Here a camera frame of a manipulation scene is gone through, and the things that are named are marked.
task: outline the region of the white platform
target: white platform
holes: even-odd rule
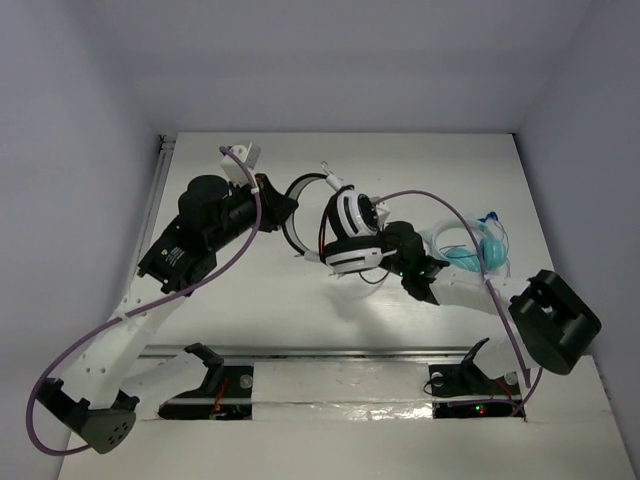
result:
[[[281,192],[298,176],[321,171],[320,163],[327,161],[369,195],[422,188],[463,213],[495,210],[511,239],[513,275],[526,277],[551,267],[511,135],[182,133],[153,240],[177,214],[178,197],[193,177],[222,175],[218,147],[243,139],[261,146],[257,171]],[[317,238],[330,194],[321,182],[303,193],[296,225],[309,244]],[[423,197],[392,200],[389,206],[390,220],[407,220],[417,228],[450,216]],[[240,241],[220,252],[219,264]],[[470,346],[501,329],[497,317],[416,302],[396,278],[376,291],[357,277],[329,277],[325,267],[294,258],[281,233],[261,233],[236,267],[196,292],[162,326],[153,345],[429,350]]]
[[[331,389],[335,380],[321,372],[310,390],[318,393],[323,383]],[[410,383],[398,381],[400,390]],[[296,388],[284,394],[292,392],[304,393]],[[569,377],[543,376],[527,410],[526,423],[315,421],[296,415],[291,421],[138,422],[113,452],[67,458],[60,480],[633,480],[590,358]]]

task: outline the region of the white wall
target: white wall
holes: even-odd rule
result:
[[[0,477],[57,476],[28,442],[37,375],[116,302],[157,137],[83,0],[5,0],[0,15]],[[48,414],[52,447],[68,434]]]
[[[92,0],[160,131],[515,132],[589,0]]]
[[[517,135],[558,270],[603,322],[596,353],[640,468],[640,2],[595,0]]]

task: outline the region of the white connector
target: white connector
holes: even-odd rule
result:
[[[237,144],[231,147],[231,151],[244,163],[244,165],[253,173],[253,169],[258,163],[260,156],[260,147],[253,142]],[[229,181],[237,186],[247,185],[249,181],[242,169],[228,155],[222,157],[220,166],[224,170],[224,174]]]

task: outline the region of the purple cable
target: purple cable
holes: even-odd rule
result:
[[[255,178],[253,177],[249,169],[242,162],[242,160],[240,160],[237,157],[237,155],[231,151],[231,149],[227,147],[220,147],[220,153],[222,153],[223,155],[228,155],[234,162],[236,162],[236,164],[240,167],[242,172],[247,177],[247,180],[249,180],[249,184],[251,185],[252,189],[258,188]],[[184,290],[180,290],[179,292],[174,292],[170,295],[167,295],[166,297],[159,298],[158,300],[150,302],[146,305],[142,305],[141,307],[134,308],[133,310],[127,312],[125,315],[127,317],[134,317],[136,315],[140,315],[141,313],[148,312],[149,310],[152,310],[156,307],[169,303],[172,300],[175,300],[176,298],[188,295],[191,292],[199,289],[200,287],[204,287],[208,283],[218,278],[224,272],[229,270],[240,259],[240,257],[244,255],[244,253],[247,251],[249,246],[253,243],[253,240],[258,234],[258,230],[260,229],[260,222],[262,221],[262,202],[260,201],[260,192],[255,192],[254,198],[256,200],[256,221],[253,224],[253,228],[251,229],[251,233],[249,233],[249,237],[247,238],[247,240],[244,242],[242,247],[240,247],[240,249],[236,252],[236,254],[233,257],[231,257],[231,259],[229,259],[227,263],[225,263],[222,267],[220,267],[214,273],[202,279],[198,283],[195,283],[185,288]],[[71,355],[75,350],[77,350],[82,344],[92,339],[96,335],[104,332],[105,330],[113,327],[114,325],[120,323],[121,321],[122,321],[122,318],[120,317],[112,318],[108,322],[91,330],[89,333],[87,333],[86,335],[84,335],[83,337],[75,341],[69,348],[67,348],[55,360],[53,360],[53,362],[51,362],[51,364],[44,370],[44,372],[42,372],[42,374],[36,381],[35,385],[31,389],[29,400],[27,400],[27,412],[26,412],[27,434],[29,436],[29,440],[31,440],[31,443],[33,443],[33,445],[42,453],[51,455],[53,457],[64,457],[67,455],[73,455],[76,453],[84,452],[85,450],[88,450],[90,448],[89,445],[84,445],[82,447],[73,448],[70,450],[54,450],[44,445],[38,438],[38,434],[36,433],[34,424],[33,424],[34,423],[33,413],[35,409],[36,399],[38,396],[38,391],[40,390],[40,388],[42,388],[42,385],[47,380],[47,377],[51,374],[51,372],[53,372],[53,370],[58,365],[60,365],[69,355]]]
[[[449,210],[451,210],[451,212],[458,217],[458,220],[460,220],[460,222],[462,223],[462,225],[464,226],[465,230],[467,231],[467,233],[469,234],[469,236],[471,237],[471,242],[473,242],[473,246],[476,249],[476,252],[478,252],[478,262],[480,263],[480,271],[482,272],[482,276],[485,280],[485,284],[487,285],[487,290],[489,291],[489,295],[491,295],[491,299],[493,300],[493,303],[496,306],[496,310],[498,311],[498,316],[500,317],[500,320],[502,321],[502,325],[504,326],[505,331],[507,332],[507,336],[509,337],[509,340],[511,341],[511,345],[513,346],[513,351],[516,354],[516,358],[518,359],[518,365],[520,365],[520,370],[522,370],[524,378],[525,378],[525,385],[527,388],[530,388],[530,380],[529,380],[529,375],[528,375],[528,369],[527,366],[524,363],[524,357],[522,356],[522,352],[520,351],[520,347],[518,346],[518,343],[516,341],[516,337],[513,334],[513,331],[511,330],[511,326],[509,325],[509,320],[507,319],[507,315],[504,312],[504,309],[502,308],[502,304],[500,303],[500,300],[498,299],[498,294],[496,293],[495,288],[493,288],[493,285],[491,284],[491,281],[486,278],[486,275],[488,274],[487,272],[487,267],[484,263],[484,257],[482,256],[482,249],[480,248],[480,245],[478,244],[478,240],[476,239],[476,237],[473,235],[473,231],[471,229],[471,226],[469,225],[469,223],[465,220],[465,218],[462,216],[462,214],[460,212],[458,212],[458,210],[456,210],[456,208],[451,205],[449,202],[447,202],[446,200],[440,198],[439,196],[433,194],[433,193],[429,193],[426,192],[424,190],[404,190],[402,192],[397,192],[397,193],[392,193],[390,195],[384,196],[379,198],[376,203],[380,203],[380,202],[385,202],[387,200],[390,200],[392,198],[396,198],[396,197],[401,197],[404,195],[424,195],[426,197],[432,198],[433,200],[441,203],[442,205],[444,205],[445,207],[447,207]]]

